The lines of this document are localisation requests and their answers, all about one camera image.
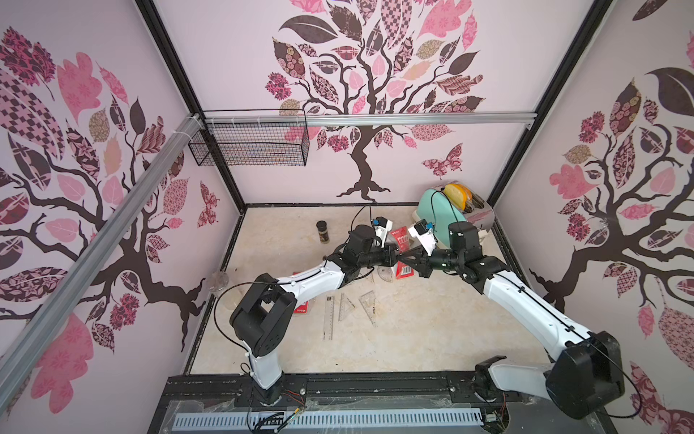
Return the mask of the red ruler set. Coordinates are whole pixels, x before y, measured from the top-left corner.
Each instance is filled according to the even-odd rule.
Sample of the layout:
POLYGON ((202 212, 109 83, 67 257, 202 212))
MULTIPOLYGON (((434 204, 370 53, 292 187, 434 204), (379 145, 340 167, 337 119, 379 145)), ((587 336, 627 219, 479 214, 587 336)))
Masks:
POLYGON ((414 269, 403 262, 398 262, 395 266, 395 277, 397 280, 403 280, 403 278, 410 278, 415 275, 414 269))
POLYGON ((297 305, 296 305, 296 308, 295 308, 295 310, 294 310, 294 312, 293 312, 294 315, 305 315, 305 314, 307 314, 308 311, 309 311, 310 303, 311 303, 310 300, 306 300, 306 301, 305 301, 304 303, 302 303, 302 304, 297 304, 297 305))
POLYGON ((397 242, 400 252, 405 252, 410 249, 410 233, 406 226, 391 231, 390 236, 397 242))

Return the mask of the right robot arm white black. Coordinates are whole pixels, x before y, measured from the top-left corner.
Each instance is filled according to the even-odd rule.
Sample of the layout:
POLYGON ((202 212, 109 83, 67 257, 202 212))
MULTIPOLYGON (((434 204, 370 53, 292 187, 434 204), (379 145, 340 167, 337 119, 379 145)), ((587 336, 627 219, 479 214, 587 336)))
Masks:
POLYGON ((554 403, 565 415, 581 420, 625 394, 625 375, 618 341, 607 332, 594 333, 536 294, 496 257, 484 254, 477 228, 453 222, 449 246, 437 246, 433 226, 420 221, 408 228, 419 246, 399 255, 422 278, 434 271, 451 272, 478 293, 503 307, 529 331, 549 355, 546 365, 519 365, 495 356, 475 367, 476 394, 493 401, 518 392, 554 403))

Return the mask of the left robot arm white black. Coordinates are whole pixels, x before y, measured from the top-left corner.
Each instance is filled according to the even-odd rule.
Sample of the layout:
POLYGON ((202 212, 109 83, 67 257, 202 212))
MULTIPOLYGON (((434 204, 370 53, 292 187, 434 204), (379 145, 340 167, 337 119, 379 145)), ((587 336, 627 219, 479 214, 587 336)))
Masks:
POLYGON ((249 359, 252 398, 264 405, 280 401, 284 373, 278 347, 298 306, 359 280, 364 269, 397 263, 398 244, 387 241, 392 226, 392 221, 378 216, 350 230, 346 242, 318 266, 280 280, 264 273, 249 282, 230 326, 235 334, 231 342, 249 359))

